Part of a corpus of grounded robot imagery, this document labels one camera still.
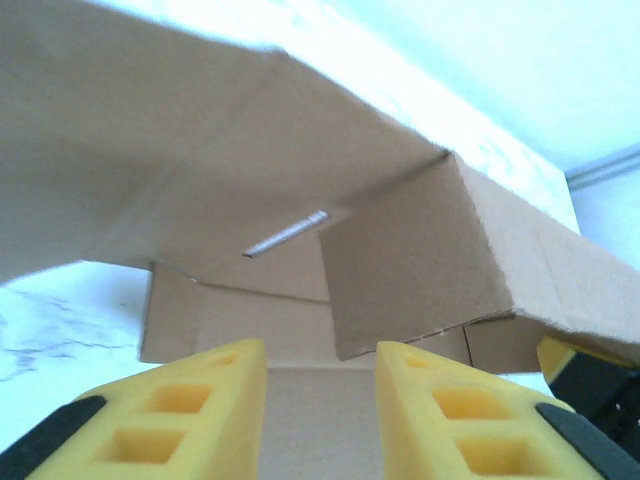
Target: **brown corrugated cardboard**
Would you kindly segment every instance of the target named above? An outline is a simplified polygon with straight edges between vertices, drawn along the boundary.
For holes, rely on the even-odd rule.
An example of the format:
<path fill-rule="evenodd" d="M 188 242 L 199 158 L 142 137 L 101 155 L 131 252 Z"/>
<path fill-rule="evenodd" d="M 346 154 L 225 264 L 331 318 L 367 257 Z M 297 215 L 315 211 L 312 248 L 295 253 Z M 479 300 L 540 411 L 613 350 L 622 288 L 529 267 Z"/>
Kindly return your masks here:
<path fill-rule="evenodd" d="M 141 358 L 168 362 L 245 337 L 263 338 L 272 368 L 372 369 L 375 355 L 340 362 L 328 303 L 202 285 L 156 265 Z M 469 364 L 462 330 L 418 346 Z"/>
<path fill-rule="evenodd" d="M 374 385 L 368 370 L 271 370 L 259 478 L 382 479 Z"/>
<path fill-rule="evenodd" d="M 3 6 L 0 27 L 0 281 L 155 260 L 237 286 L 246 248 L 442 155 L 282 52 L 67 0 Z M 271 290 L 326 300 L 292 283 Z"/>
<path fill-rule="evenodd" d="M 324 230 L 321 243 L 340 358 L 478 321 L 465 328 L 472 362 L 483 356 L 491 371 L 527 366 L 545 331 L 537 323 L 595 334 L 609 351 L 640 342 L 638 272 L 455 156 Z M 508 314 L 522 318 L 488 321 Z M 511 353 L 499 360 L 503 334 Z"/>

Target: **white surface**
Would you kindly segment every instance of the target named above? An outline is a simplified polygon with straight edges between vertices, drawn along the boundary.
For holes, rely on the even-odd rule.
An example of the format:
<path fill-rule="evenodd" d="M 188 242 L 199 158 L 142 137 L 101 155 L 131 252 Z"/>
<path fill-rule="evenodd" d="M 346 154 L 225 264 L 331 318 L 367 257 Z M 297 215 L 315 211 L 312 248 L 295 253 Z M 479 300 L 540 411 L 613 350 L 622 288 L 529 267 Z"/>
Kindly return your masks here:
<path fill-rule="evenodd" d="M 572 194 L 585 237 L 640 270 L 640 170 Z"/>
<path fill-rule="evenodd" d="M 640 142 L 635 0 L 327 0 L 563 169 Z"/>

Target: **black rubber pad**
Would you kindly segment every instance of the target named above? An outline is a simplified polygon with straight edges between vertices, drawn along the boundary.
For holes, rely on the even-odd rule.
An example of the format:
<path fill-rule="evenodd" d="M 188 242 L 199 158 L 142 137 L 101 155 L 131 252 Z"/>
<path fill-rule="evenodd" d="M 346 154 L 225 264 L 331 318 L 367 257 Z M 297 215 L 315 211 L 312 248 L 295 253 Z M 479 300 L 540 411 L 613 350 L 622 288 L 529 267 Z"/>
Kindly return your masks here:
<path fill-rule="evenodd" d="M 548 403 L 536 410 L 606 480 L 640 479 L 640 463 L 582 415 Z"/>
<path fill-rule="evenodd" d="M 0 479 L 24 480 L 104 407 L 101 396 L 83 398 L 53 412 L 0 454 Z"/>

